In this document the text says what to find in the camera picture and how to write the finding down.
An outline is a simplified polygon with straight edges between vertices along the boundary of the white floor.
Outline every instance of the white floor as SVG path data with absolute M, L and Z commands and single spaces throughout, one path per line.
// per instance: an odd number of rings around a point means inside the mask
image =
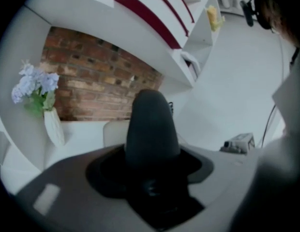
M 248 27 L 243 17 L 225 17 L 208 62 L 175 118 L 177 132 L 189 144 L 210 150 L 239 133 L 252 132 L 260 141 L 274 105 L 271 96 L 292 56 L 285 48 L 283 56 L 278 35 L 257 24 Z

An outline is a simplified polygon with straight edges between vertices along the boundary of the black joystick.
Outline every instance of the black joystick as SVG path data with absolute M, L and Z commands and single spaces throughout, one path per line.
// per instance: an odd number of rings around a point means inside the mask
M 190 219 L 203 206 L 188 184 L 204 180 L 212 162 L 179 146 L 170 106 L 154 90 L 133 102 L 126 145 L 112 148 L 87 168 L 89 183 L 110 198 L 125 198 L 152 227 L 164 231 Z

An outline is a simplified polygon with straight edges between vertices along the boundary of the headphones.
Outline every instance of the headphones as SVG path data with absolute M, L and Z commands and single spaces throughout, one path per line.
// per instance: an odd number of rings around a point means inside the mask
M 262 2 L 263 0 L 255 0 L 255 11 L 252 8 L 252 0 L 249 0 L 248 2 L 240 1 L 240 6 L 243 10 L 243 13 L 245 15 L 247 24 L 252 27 L 254 24 L 253 16 L 255 15 L 257 18 L 257 21 L 264 29 L 271 29 L 270 24 L 265 20 L 262 14 Z

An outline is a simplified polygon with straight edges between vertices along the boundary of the green leaf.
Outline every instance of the green leaf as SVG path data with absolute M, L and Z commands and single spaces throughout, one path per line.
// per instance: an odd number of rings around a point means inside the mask
M 30 96 L 30 101 L 34 101 L 36 103 L 40 103 L 41 105 L 43 105 L 45 99 L 41 95 L 33 92 Z
M 43 109 L 47 111 L 51 111 L 54 103 L 55 103 L 55 94 L 54 91 L 50 91 L 48 92 L 45 101 L 43 103 Z
M 24 105 L 25 109 L 31 112 L 35 117 L 43 115 L 43 107 L 37 102 L 30 102 Z

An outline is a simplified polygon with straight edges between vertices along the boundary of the red stripe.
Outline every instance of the red stripe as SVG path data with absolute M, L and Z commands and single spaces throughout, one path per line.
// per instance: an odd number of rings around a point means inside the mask
M 172 49 L 180 49 L 180 45 L 164 25 L 164 23 L 147 6 L 139 0 L 115 0 L 145 20 L 166 41 Z
M 189 14 L 190 14 L 190 16 L 191 16 L 192 22 L 194 23 L 194 18 L 193 18 L 192 14 L 191 14 L 191 11 L 190 11 L 189 8 L 188 8 L 188 5 L 185 3 L 184 0 L 182 0 L 182 2 L 183 2 L 183 4 L 184 4 L 184 6 L 187 8 L 187 10 L 188 10 L 188 12 L 189 12 Z
M 189 31 L 186 28 L 185 24 L 183 23 L 183 20 L 180 18 L 179 14 L 177 13 L 177 11 L 174 9 L 174 7 L 170 4 L 170 2 L 168 0 L 163 0 L 164 3 L 170 8 L 170 10 L 174 13 L 174 15 L 177 17 L 177 19 L 179 20 L 180 24 L 182 25 L 184 31 L 185 31 L 185 36 L 189 36 Z

